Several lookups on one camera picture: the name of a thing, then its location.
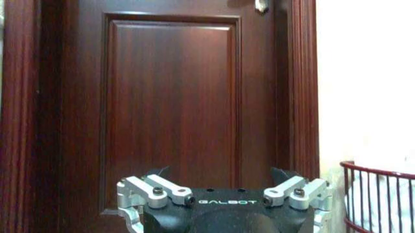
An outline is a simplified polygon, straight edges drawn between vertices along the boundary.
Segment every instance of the wood grain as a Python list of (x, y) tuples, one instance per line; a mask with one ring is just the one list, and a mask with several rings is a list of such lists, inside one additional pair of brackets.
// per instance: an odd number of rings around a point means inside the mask
[[(53, 232), (57, 226), (55, 216), (47, 216), (41, 222), (34, 222), (34, 214), (27, 211), (34, 205), (39, 207), (42, 213), (55, 212), (59, 214), (59, 230), (66, 232), (95, 232), (103, 230), (111, 232), (121, 229), (124, 222), (114, 216), (98, 215), (101, 209), (97, 205), (99, 190), (99, 135), (105, 121), (99, 121), (101, 113), (101, 73), (95, 72), (95, 67), (101, 66), (101, 39), (102, 35), (102, 12), (125, 11), (126, 1), (63, 1), (63, 6), (57, 9), (49, 0), (42, 3), (42, 37), (45, 41), (41, 47), (49, 48), (50, 52), (37, 53), (37, 26), (38, 26), (38, 6), (26, 0), (5, 2), (5, 42), (3, 42), (3, 76), (2, 76), (2, 104), (1, 104), (1, 149), (0, 149), (0, 230), (3, 232), (43, 232), (33, 226), (50, 226), (47, 232)], [(241, 40), (241, 48), (252, 42), (260, 41), (260, 46), (252, 49), (241, 49), (240, 57), (240, 100), (241, 111), (236, 113), (236, 122), (240, 122), (240, 139), (234, 143), (234, 153), (240, 155), (240, 173), (234, 174), (237, 182), (246, 187), (262, 187), (268, 185), (268, 167), (277, 164), (282, 167), (296, 169), (304, 176), (318, 175), (318, 150), (317, 150), (317, 88), (316, 88), (316, 53), (314, 53), (314, 1), (284, 0), (270, 6), (269, 14), (264, 18), (250, 14), (252, 4), (244, 1), (209, 1), (202, 7), (202, 3), (180, 6), (174, 1), (160, 0), (149, 6), (140, 5), (138, 2), (128, 5), (128, 12), (140, 11), (170, 15), (162, 21), (174, 21), (178, 16), (205, 16), (233, 17), (242, 12), (240, 20), (241, 29), (237, 35), (246, 35)], [(87, 20), (78, 20), (78, 17), (90, 16)], [(265, 21), (268, 26), (254, 27), (260, 21)], [(257, 39), (257, 35), (265, 33), (266, 39)], [(91, 36), (90, 40), (82, 40), (78, 35)], [(62, 53), (62, 76), (57, 75), (58, 50)], [(254, 62), (257, 58), (268, 57), (265, 66)], [(35, 61), (41, 59), (38, 90), (39, 97), (45, 102), (35, 101), (34, 90), (37, 89), (37, 66)], [(85, 66), (85, 70), (73, 67)], [(42, 115), (55, 114), (55, 101), (61, 92), (63, 114), (61, 119)], [(268, 98), (273, 101), (265, 105), (260, 103)], [(35, 118), (38, 116), (38, 130), (35, 129)], [(50, 127), (46, 126), (46, 119), (50, 120)], [(54, 124), (65, 122), (57, 133)], [(37, 139), (35, 151), (33, 145), (33, 135), (46, 137)], [(61, 136), (62, 143), (54, 143)], [(54, 153), (57, 150), (71, 151), (73, 161), (61, 160), (53, 155), (41, 154), (46, 151)], [(33, 171), (41, 170), (41, 176)], [(42, 196), (54, 197), (55, 187), (46, 186), (47, 181), (53, 181), (53, 174), (70, 174), (59, 178), (61, 198), (59, 206), (53, 203), (43, 205), (37, 200), (35, 193), (49, 187)], [(87, 195), (82, 198), (81, 190), (87, 190)]]
[(0, 126), (0, 231), (29, 232), (33, 219), (33, 165), (37, 88), (34, 1), (5, 2)]
[(292, 169), (316, 178), (320, 164), (314, 1), (292, 0), (289, 20)]
[(109, 22), (105, 208), (116, 207), (111, 184), (154, 167), (170, 166), (184, 186), (237, 184), (237, 18), (153, 20)]

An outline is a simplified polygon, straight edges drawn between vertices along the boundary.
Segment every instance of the wooden door frame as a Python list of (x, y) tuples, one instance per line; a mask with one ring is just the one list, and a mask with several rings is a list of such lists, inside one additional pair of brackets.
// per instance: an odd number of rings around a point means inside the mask
[[(42, 45), (59, 42), (57, 34), (39, 40), (43, 23), (55, 26), (51, 18), (41, 14), (43, 0), (5, 0), (2, 97), (0, 122), (0, 231), (31, 232), (38, 218), (38, 202), (49, 198), (47, 208), (58, 208), (58, 187), (37, 191), (50, 185), (54, 178), (45, 177), (37, 167), (45, 158), (38, 153), (42, 133), (38, 119), (45, 109), (55, 105), (45, 99), (59, 97), (59, 91), (39, 95), (39, 67)], [(276, 20), (286, 27), (276, 28), (276, 49), (284, 55), (276, 61), (277, 128), (276, 146), (288, 158), (276, 164), (296, 170), (305, 177), (318, 176), (318, 115), (317, 115), (317, 58), (314, 0), (281, 0), (276, 4)], [(57, 217), (45, 218), (43, 226), (58, 231)]]

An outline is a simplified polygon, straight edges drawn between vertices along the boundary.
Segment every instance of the wooden door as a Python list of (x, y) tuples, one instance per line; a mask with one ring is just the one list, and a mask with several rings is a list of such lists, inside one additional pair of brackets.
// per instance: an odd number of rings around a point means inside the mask
[(170, 166), (190, 187), (269, 186), (274, 11), (253, 0), (66, 0), (63, 232), (121, 232), (114, 184)]

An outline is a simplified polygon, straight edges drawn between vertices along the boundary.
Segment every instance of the bolt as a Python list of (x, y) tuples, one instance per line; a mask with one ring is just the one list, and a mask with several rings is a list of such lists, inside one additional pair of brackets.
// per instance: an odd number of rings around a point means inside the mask
[(157, 195), (157, 196), (161, 195), (162, 194), (162, 188), (161, 187), (154, 187), (153, 188), (153, 194)]
[(304, 190), (301, 188), (296, 188), (293, 190), (293, 195), (296, 195), (297, 197), (302, 198), (304, 197)]
[(186, 207), (190, 207), (194, 204), (194, 197), (193, 196), (186, 196), (186, 198), (184, 199), (184, 205)]
[(261, 203), (264, 204), (265, 207), (270, 207), (272, 199), (269, 197), (264, 197), (264, 199), (261, 200)]

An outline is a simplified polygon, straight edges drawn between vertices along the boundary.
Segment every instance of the door frame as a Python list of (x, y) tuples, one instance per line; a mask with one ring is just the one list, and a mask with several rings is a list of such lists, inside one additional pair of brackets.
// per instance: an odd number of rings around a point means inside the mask
[[(0, 231), (58, 232), (61, 8), (5, 0), (0, 122)], [(314, 0), (276, 4), (276, 164), (318, 176)], [(55, 65), (50, 72), (45, 69)]]

